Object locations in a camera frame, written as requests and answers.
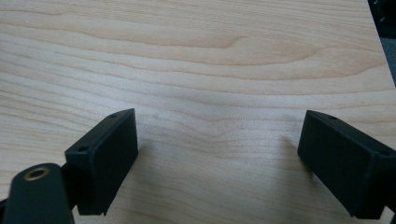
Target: wood grain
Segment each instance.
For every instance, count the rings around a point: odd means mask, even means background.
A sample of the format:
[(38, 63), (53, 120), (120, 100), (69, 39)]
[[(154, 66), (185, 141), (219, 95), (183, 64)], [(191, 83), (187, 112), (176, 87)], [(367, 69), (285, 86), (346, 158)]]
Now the wood grain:
[(306, 109), (396, 148), (396, 91), (364, 0), (0, 3), (0, 198), (104, 116), (139, 157), (77, 223), (357, 220), (299, 160)]

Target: dark floor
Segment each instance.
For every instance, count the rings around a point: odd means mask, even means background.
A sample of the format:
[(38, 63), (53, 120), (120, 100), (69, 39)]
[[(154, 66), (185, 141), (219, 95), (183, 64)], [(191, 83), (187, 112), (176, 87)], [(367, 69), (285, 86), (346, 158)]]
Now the dark floor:
[(387, 56), (389, 69), (396, 86), (396, 39), (381, 38), (381, 44)]

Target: light wood tabletop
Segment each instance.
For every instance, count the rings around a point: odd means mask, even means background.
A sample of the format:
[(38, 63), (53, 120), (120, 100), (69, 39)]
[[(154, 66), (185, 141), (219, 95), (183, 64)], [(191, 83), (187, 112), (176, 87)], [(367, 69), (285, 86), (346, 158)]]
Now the light wood tabletop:
[(307, 109), (396, 148), (396, 91), (365, 0), (0, 2), (0, 198), (135, 108), (139, 156), (77, 223), (389, 223), (305, 168)]

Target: wooden table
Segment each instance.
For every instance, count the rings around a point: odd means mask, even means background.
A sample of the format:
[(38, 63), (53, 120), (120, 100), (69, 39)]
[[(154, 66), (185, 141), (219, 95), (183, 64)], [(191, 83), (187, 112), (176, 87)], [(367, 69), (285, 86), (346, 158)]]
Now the wooden table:
[(77, 223), (358, 220), (299, 160), (306, 109), (396, 148), (396, 91), (365, 0), (0, 3), (0, 198), (135, 108), (139, 157)]

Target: black object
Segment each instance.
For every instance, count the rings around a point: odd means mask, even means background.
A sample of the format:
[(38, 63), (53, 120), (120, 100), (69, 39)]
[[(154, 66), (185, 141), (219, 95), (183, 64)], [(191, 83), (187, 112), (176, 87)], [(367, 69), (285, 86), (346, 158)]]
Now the black object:
[(81, 215), (106, 214), (137, 153), (134, 110), (106, 117), (66, 150), (62, 168), (43, 163), (14, 177), (0, 202), (3, 224), (74, 223), (75, 205)]
[(357, 218), (396, 211), (396, 152), (333, 116), (307, 111), (298, 147), (306, 165)]
[(368, 0), (380, 37), (396, 38), (396, 0)]

